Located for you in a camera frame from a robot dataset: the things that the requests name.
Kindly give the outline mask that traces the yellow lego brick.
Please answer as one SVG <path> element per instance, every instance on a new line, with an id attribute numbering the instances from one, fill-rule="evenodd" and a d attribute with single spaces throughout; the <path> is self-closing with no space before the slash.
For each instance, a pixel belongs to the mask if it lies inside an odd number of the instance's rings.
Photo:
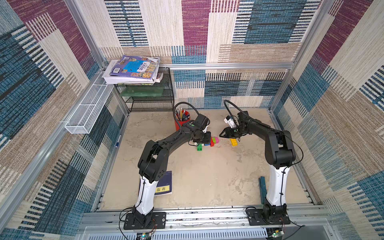
<path id="1" fill-rule="evenodd" d="M 232 145 L 233 147 L 235 147 L 235 146 L 238 145 L 238 142 L 237 142 L 236 139 L 230 139 L 230 141 L 231 141 L 231 145 Z"/>

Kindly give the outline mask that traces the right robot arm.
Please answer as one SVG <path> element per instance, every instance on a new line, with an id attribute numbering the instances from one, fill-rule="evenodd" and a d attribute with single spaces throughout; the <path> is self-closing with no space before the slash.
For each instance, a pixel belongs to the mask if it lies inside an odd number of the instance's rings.
<path id="1" fill-rule="evenodd" d="M 256 135 L 265 141 L 265 159 L 270 165 L 270 180 L 261 216 L 266 223 L 277 222 L 287 214 L 287 175 L 296 160 L 291 134 L 252 119 L 247 111 L 239 112 L 237 121 L 233 116 L 227 116 L 224 121 L 229 126 L 221 132 L 221 138 L 239 139 L 244 135 Z"/>

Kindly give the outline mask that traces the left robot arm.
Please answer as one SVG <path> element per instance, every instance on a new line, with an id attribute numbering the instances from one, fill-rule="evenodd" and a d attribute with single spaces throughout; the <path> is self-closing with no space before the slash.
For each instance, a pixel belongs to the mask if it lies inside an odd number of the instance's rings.
<path id="1" fill-rule="evenodd" d="M 159 141 L 148 141 L 138 162 L 140 188 L 138 200 L 133 207 L 134 219 L 143 227 L 152 221 L 155 191 L 160 179 L 168 167 L 169 156 L 180 146 L 192 141 L 197 144 L 208 144 L 211 133 L 205 131 L 210 120 L 198 114 L 195 120 L 179 125 L 179 130 Z"/>

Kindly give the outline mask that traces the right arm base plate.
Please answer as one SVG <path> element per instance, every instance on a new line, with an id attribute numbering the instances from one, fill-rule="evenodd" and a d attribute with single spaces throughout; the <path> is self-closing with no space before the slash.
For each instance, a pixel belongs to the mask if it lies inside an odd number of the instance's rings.
<path id="1" fill-rule="evenodd" d="M 250 226 L 291 224 L 287 211 L 281 207 L 271 210 L 248 207 L 246 215 Z"/>

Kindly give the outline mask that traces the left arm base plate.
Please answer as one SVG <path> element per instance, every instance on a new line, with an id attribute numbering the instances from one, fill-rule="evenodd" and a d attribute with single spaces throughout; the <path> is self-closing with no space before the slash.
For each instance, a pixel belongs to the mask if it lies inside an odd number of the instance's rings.
<path id="1" fill-rule="evenodd" d="M 164 229 L 166 227 L 166 212 L 150 212 L 148 215 L 128 213 L 124 220 L 124 230 Z"/>

